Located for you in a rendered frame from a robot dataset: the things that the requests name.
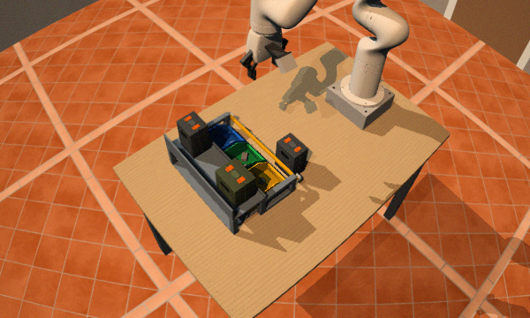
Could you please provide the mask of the yellow thin bar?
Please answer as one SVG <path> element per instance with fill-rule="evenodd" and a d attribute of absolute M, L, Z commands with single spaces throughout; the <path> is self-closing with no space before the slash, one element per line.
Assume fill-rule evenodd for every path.
<path fill-rule="evenodd" d="M 288 174 L 294 174 L 289 170 L 276 156 L 274 156 L 263 144 L 261 144 L 238 120 L 236 120 L 231 114 L 230 119 L 244 131 L 257 145 L 259 145 L 272 159 L 274 159 Z M 295 174 L 294 174 L 295 175 Z M 296 175 L 295 175 L 296 176 Z M 297 176 L 296 176 L 297 177 Z M 297 177 L 297 180 L 299 178 Z"/>

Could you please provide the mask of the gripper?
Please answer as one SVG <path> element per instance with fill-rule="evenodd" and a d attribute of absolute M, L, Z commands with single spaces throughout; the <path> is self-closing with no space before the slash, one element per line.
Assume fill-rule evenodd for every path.
<path fill-rule="evenodd" d="M 259 34 L 255 32 L 252 28 L 249 30 L 247 41 L 246 41 L 246 54 L 239 61 L 247 69 L 247 76 L 252 80 L 256 80 L 256 70 L 255 67 L 258 63 L 261 63 L 272 57 L 271 63 L 276 67 L 276 56 L 264 48 L 264 46 L 274 42 L 280 48 L 285 50 L 285 46 L 288 43 L 288 40 L 283 38 L 282 28 L 280 31 L 272 34 Z M 248 62 L 247 62 L 248 61 Z M 254 61 L 253 65 L 249 65 Z"/>

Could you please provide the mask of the green bin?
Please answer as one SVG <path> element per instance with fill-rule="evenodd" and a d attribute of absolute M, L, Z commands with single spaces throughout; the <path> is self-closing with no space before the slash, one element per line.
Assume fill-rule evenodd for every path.
<path fill-rule="evenodd" d="M 246 162 L 241 162 L 242 152 L 247 153 Z M 248 170 L 257 163 L 265 163 L 265 159 L 248 142 L 236 143 L 226 149 L 224 153 L 231 160 L 236 157 L 243 165 L 247 164 Z"/>

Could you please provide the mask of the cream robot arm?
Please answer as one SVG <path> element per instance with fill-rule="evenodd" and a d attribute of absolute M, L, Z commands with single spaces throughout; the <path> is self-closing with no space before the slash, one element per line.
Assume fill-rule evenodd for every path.
<path fill-rule="evenodd" d="M 251 0 L 250 26 L 260 34 L 273 34 L 281 28 L 294 28 L 313 9 L 317 1 Z M 384 97 L 380 79 L 388 52 L 407 40 L 409 25 L 381 0 L 356 0 L 352 15 L 375 37 L 366 36 L 360 39 L 352 74 L 342 79 L 340 90 L 349 102 L 362 107 L 373 107 L 381 103 Z M 276 64 L 281 74 L 298 67 L 291 51 L 284 51 L 274 42 L 264 48 L 276 56 Z"/>

